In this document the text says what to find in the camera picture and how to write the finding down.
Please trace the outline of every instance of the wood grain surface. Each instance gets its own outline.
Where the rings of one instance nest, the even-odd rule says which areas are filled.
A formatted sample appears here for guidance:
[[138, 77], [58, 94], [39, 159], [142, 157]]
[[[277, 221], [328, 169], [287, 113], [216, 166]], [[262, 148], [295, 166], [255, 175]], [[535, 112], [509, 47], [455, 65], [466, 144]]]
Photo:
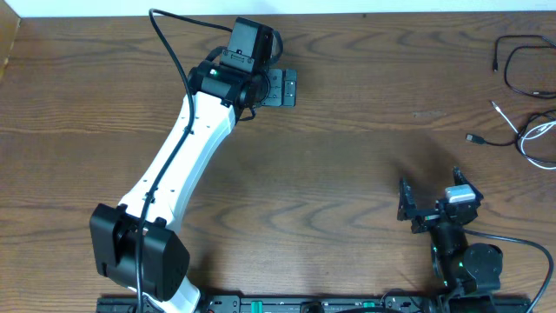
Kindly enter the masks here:
[[[513, 148], [465, 141], [467, 132], [512, 137], [490, 99], [515, 123], [554, 107], [556, 100], [510, 91], [491, 64], [497, 36], [556, 38], [555, 17], [251, 17], [281, 32], [279, 65], [298, 70], [297, 106], [259, 110], [213, 156], [180, 233], [190, 280], [259, 295], [439, 288], [429, 236], [396, 221], [397, 188], [406, 176], [418, 204], [433, 205], [453, 183], [454, 165], [486, 196], [470, 229], [534, 240], [556, 254], [554, 174]], [[227, 26], [234, 19], [201, 18]], [[228, 41], [218, 30], [163, 17], [160, 24], [186, 69]], [[522, 42], [500, 46], [500, 66]], [[514, 61], [518, 83], [556, 85], [552, 58], [531, 52]], [[141, 177], [183, 94], [147, 17], [23, 20], [0, 84], [0, 311], [91, 312], [100, 295], [129, 294], [96, 273], [89, 218]], [[554, 157], [553, 140], [529, 150]], [[533, 297], [545, 257], [496, 244], [504, 251], [500, 292]], [[536, 311], [555, 311], [555, 286]]]

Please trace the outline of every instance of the cable plug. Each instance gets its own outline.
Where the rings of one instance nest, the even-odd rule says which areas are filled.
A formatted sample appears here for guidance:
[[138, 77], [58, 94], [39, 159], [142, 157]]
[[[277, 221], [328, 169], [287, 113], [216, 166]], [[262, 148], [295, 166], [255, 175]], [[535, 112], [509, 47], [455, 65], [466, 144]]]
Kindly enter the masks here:
[[468, 142], [477, 143], [477, 144], [484, 144], [485, 143], [485, 138], [483, 138], [481, 136], [474, 135], [474, 134], [467, 134], [466, 135], [466, 140]]

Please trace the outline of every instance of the brown wooden desk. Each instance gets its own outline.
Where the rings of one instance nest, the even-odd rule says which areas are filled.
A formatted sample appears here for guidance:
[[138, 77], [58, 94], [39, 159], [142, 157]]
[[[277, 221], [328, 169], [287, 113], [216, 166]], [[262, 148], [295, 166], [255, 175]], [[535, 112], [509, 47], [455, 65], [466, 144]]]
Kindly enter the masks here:
[[[396, 221], [398, 180], [432, 205], [454, 165], [486, 196], [470, 229], [556, 254], [554, 173], [513, 148], [464, 139], [512, 137], [489, 99], [516, 123], [554, 107], [511, 92], [491, 57], [503, 34], [556, 38], [556, 13], [252, 18], [282, 33], [280, 66], [299, 71], [298, 102], [239, 124], [210, 161], [180, 234], [191, 281], [245, 294], [438, 287], [429, 236]], [[228, 40], [160, 23], [186, 69]], [[501, 46], [500, 66], [511, 47]], [[181, 108], [182, 82], [147, 17], [25, 19], [12, 55], [0, 83], [0, 310], [91, 312], [98, 296], [128, 291], [96, 273], [89, 217], [146, 170]], [[556, 85], [535, 59], [521, 58], [516, 79]], [[545, 257], [496, 244], [502, 291], [533, 297]], [[554, 311], [555, 286], [537, 311]]]

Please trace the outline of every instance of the white wall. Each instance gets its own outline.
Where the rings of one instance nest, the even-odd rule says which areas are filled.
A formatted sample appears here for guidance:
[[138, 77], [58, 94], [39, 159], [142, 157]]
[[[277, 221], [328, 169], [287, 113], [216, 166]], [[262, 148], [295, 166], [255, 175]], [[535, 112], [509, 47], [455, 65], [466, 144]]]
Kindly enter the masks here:
[[555, 0], [6, 0], [20, 17], [556, 10]]

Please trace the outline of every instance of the small robotic arm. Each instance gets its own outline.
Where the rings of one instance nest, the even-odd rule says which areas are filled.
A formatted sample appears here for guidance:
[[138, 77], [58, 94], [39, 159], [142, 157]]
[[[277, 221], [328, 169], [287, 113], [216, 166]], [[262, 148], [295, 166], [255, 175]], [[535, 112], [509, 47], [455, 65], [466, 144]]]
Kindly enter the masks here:
[[[143, 233], [142, 288], [165, 312], [193, 312], [199, 290], [185, 276], [189, 253], [177, 237], [199, 177], [222, 140], [247, 109], [295, 105], [295, 70], [270, 69], [283, 49], [280, 34], [266, 25], [238, 17], [228, 47], [214, 49], [189, 72], [195, 120], [188, 130], [189, 101], [153, 163], [117, 207], [99, 204], [90, 219], [98, 273], [136, 289], [136, 232]], [[214, 63], [217, 56], [220, 62]], [[189, 131], [151, 200], [145, 227], [139, 217], [153, 181], [174, 147]]]

